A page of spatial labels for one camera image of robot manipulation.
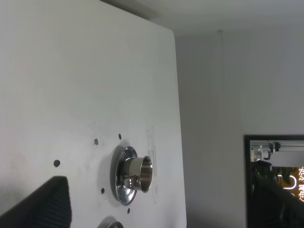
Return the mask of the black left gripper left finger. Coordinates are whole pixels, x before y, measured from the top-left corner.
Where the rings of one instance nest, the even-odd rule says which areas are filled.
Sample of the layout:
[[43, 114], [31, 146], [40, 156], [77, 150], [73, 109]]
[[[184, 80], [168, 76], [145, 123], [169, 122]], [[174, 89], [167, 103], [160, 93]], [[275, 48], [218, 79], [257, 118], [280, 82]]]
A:
[[54, 176], [0, 216], [2, 228], [69, 228], [72, 208], [68, 179]]

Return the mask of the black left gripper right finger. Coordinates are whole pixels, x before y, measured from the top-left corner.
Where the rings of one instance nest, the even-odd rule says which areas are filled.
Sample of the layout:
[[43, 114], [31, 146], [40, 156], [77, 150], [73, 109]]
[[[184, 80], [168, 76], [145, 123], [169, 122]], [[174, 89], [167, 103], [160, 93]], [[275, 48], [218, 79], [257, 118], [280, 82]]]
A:
[[252, 175], [252, 227], [302, 228], [304, 203], [279, 186], [274, 178]]

